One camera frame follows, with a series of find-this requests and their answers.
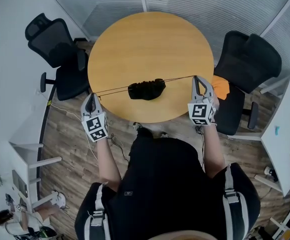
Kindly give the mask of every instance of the chair armrest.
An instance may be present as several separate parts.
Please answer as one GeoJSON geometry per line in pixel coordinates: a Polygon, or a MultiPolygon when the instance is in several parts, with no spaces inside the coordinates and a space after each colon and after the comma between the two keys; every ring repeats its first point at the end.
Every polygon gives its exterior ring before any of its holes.
{"type": "Polygon", "coordinates": [[[252,130],[255,128],[258,117],[259,117],[259,105],[253,101],[251,103],[249,120],[248,120],[248,124],[247,124],[248,129],[252,130]]]}
{"type": "Polygon", "coordinates": [[[78,70],[82,71],[85,69],[86,66],[86,55],[85,51],[82,49],[79,49],[77,52],[77,65],[78,65],[78,70]]]}

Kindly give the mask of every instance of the string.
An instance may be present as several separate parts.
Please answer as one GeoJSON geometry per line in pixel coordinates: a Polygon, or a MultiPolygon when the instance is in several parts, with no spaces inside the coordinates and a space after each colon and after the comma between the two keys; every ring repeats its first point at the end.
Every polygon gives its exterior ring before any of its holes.
{"type": "MultiPolygon", "coordinates": [[[[170,81],[175,81],[175,80],[179,80],[179,79],[183,79],[183,78],[191,78],[193,77],[193,75],[189,75],[189,76],[184,76],[184,77],[178,77],[178,78],[170,78],[170,79],[163,79],[162,81],[167,83],[170,81]]],[[[114,89],[108,89],[108,90],[101,90],[96,92],[96,94],[99,93],[104,93],[104,92],[108,92],[108,91],[113,91],[113,90],[118,90],[118,89],[122,89],[122,88],[128,88],[129,86],[124,86],[124,87],[119,87],[119,88],[114,88],[114,89]]],[[[110,93],[106,93],[106,94],[102,94],[102,95],[97,95],[101,100],[101,96],[105,96],[105,95],[110,95],[110,94],[117,94],[117,93],[122,93],[122,92],[127,92],[130,91],[131,89],[127,89],[127,90],[119,90],[119,91],[114,91],[114,92],[110,92],[110,93]]]]}

